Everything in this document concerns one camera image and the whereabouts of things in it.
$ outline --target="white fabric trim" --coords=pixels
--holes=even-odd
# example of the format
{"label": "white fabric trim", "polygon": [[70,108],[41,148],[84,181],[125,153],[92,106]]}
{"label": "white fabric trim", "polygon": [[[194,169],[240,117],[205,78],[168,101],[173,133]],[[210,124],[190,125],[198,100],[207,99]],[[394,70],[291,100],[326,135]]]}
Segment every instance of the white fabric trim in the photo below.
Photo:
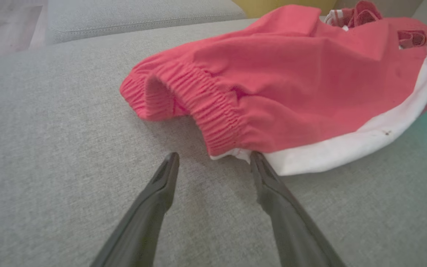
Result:
{"label": "white fabric trim", "polygon": [[[400,105],[366,122],[356,132],[315,144],[294,147],[264,156],[278,175],[322,172],[360,159],[396,140],[420,116],[427,104],[427,57],[413,93]],[[234,155],[249,162],[251,151],[233,149],[218,159]]]}

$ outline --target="red garment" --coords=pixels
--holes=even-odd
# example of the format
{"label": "red garment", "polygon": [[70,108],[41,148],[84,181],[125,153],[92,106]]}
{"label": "red garment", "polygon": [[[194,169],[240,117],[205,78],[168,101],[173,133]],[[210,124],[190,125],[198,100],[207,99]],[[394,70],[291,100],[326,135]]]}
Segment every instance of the red garment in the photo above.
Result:
{"label": "red garment", "polygon": [[208,153],[275,152],[355,132],[413,92],[426,47],[398,50],[412,19],[348,32],[290,5],[244,30],[141,61],[120,92],[144,120],[191,115]]}
{"label": "red garment", "polygon": [[403,19],[402,17],[383,18],[377,7],[367,1],[360,1],[354,9],[331,10],[326,23],[332,26],[349,29],[369,22],[387,20],[398,30],[398,39],[403,48],[421,47],[427,45],[427,26],[419,20]]}

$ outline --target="red and white clothing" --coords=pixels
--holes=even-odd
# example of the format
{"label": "red and white clothing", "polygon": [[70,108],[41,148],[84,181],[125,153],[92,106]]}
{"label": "red and white clothing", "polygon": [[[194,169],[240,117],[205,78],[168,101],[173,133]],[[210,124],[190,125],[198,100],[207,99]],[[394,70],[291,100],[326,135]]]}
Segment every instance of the red and white clothing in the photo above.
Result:
{"label": "red and white clothing", "polygon": [[141,119],[192,116],[214,159],[259,151],[280,175],[346,164],[391,143],[427,106],[427,45],[398,49],[406,21],[426,37],[427,27],[384,19],[346,32],[320,12],[281,7],[150,56],[120,92]]}

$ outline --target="stitching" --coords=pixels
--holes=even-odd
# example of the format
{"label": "stitching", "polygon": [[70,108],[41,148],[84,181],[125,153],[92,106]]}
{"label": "stitching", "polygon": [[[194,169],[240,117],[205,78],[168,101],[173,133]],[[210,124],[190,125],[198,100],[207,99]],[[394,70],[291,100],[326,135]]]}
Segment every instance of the stitching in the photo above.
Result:
{"label": "stitching", "polygon": [[58,32],[58,33],[81,33],[81,32],[101,32],[104,30],[110,30],[110,29],[123,29],[126,27],[136,27],[138,25],[146,25],[146,24],[162,24],[162,23],[169,23],[169,22],[174,22],[174,21],[189,21],[189,20],[196,20],[196,19],[213,19],[215,17],[235,17],[238,15],[242,15],[243,12],[239,12],[236,14],[232,14],[232,15],[217,15],[217,16],[203,16],[203,17],[174,17],[172,19],[169,20],[144,20],[143,22],[132,22],[129,23],[128,25],[123,25],[123,24],[112,24],[112,25],[106,25],[103,28],[96,28],[96,27],[89,27],[89,28],[81,28],[81,29],[76,29],[76,30],[71,30],[71,31],[67,31],[67,32],[62,32],[59,30],[56,30],[52,27],[49,27],[49,29]]}

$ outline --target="gathered elastic cuff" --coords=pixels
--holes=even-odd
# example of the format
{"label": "gathered elastic cuff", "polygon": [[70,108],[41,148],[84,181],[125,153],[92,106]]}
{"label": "gathered elastic cuff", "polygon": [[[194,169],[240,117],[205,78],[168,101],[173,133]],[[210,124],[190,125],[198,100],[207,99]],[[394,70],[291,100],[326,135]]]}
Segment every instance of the gathered elastic cuff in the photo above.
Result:
{"label": "gathered elastic cuff", "polygon": [[123,81],[120,92],[145,120],[190,114],[211,156],[239,145],[235,94],[222,92],[215,78],[192,64],[170,62],[147,74],[133,71]]}

